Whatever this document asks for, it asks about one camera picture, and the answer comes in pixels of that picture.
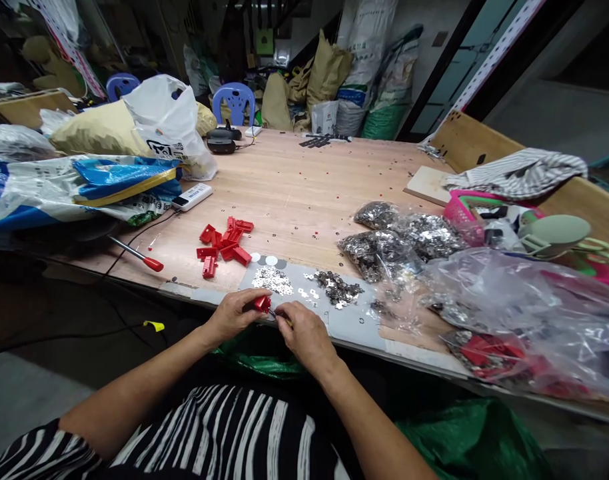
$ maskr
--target hand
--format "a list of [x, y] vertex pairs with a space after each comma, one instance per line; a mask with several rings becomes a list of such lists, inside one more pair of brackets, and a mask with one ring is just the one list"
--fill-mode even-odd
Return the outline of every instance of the hand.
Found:
[[256, 310], [253, 306], [256, 298], [265, 295], [271, 295], [271, 290], [246, 289], [227, 293], [209, 321], [205, 323], [205, 331], [209, 334], [210, 342], [215, 346], [220, 345], [238, 335], [252, 322], [268, 318], [266, 313]]
[[[285, 317], [289, 318], [292, 327]], [[293, 301], [276, 308], [276, 320], [287, 347], [316, 380], [320, 381], [321, 377], [333, 372], [341, 360], [318, 315], [302, 303]]]

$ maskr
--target wooden table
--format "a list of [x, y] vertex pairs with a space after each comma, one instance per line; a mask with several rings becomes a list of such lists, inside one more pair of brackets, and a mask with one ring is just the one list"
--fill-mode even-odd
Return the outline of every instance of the wooden table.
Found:
[[[360, 277], [336, 246], [339, 239], [367, 230], [352, 221], [359, 207], [369, 201], [386, 200], [401, 207], [442, 213], [443, 207], [402, 191], [422, 165], [452, 171], [419, 151], [415, 144], [355, 139], [352, 143], [308, 148], [299, 145], [304, 140], [294, 133], [264, 130], [249, 148], [218, 156], [219, 172], [209, 182], [213, 195], [190, 211], [149, 229], [132, 245], [165, 268], [155, 273], [134, 256], [123, 255], [111, 276], [167, 295], [217, 304], [221, 298], [218, 293], [238, 289], [245, 268], [236, 261], [219, 261], [215, 278], [205, 280], [196, 248], [204, 246], [198, 237], [208, 223], [224, 232], [231, 215], [255, 225], [253, 232], [241, 239], [249, 253], [274, 255], [291, 263]], [[121, 239], [126, 242], [133, 235], [125, 234]], [[92, 257], [58, 259], [104, 273], [120, 252], [112, 247]], [[438, 316], [423, 312], [420, 336], [405, 335], [392, 327], [384, 324], [380, 328], [389, 351], [370, 353], [412, 361], [433, 373], [468, 376], [438, 338], [451, 328]], [[350, 346], [363, 349], [361, 345]]]

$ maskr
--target plastic basket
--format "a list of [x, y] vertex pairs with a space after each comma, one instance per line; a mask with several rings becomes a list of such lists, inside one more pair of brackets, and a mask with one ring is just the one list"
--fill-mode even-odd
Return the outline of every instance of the plastic basket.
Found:
[[466, 242], [472, 247], [484, 245], [484, 227], [477, 223], [476, 217], [471, 210], [477, 207], [500, 207], [502, 205], [519, 205], [528, 208], [531, 212], [520, 216], [523, 224], [534, 222], [545, 215], [537, 207], [525, 202], [511, 201], [492, 193], [477, 192], [471, 190], [452, 190], [451, 200], [444, 208], [444, 218], [460, 232]]

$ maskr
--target person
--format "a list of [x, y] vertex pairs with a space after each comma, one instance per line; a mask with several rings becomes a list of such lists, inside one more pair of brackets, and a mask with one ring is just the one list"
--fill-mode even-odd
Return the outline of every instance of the person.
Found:
[[[198, 360], [267, 318], [249, 307], [270, 294], [247, 289], [225, 295], [206, 323], [62, 418], [16, 440], [0, 456], [0, 479], [351, 478], [340, 445], [326, 434], [338, 429], [307, 415], [298, 405], [307, 399], [285, 401], [263, 393], [259, 381], [251, 387], [195, 385], [179, 406], [142, 425]], [[279, 305], [275, 313], [287, 347], [344, 425], [359, 462], [357, 475], [436, 479], [337, 355], [320, 317], [297, 301]]]

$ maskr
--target green plastic bag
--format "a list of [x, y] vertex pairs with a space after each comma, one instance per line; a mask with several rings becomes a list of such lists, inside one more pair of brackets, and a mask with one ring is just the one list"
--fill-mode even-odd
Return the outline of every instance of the green plastic bag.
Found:
[[[280, 333], [276, 337], [277, 332], [277, 329], [254, 323], [211, 353], [234, 368], [251, 370], [278, 380], [301, 378], [306, 373], [305, 368], [285, 347]], [[268, 351], [278, 355], [259, 355]]]
[[456, 401], [396, 426], [441, 479], [552, 479], [529, 431], [495, 398]]

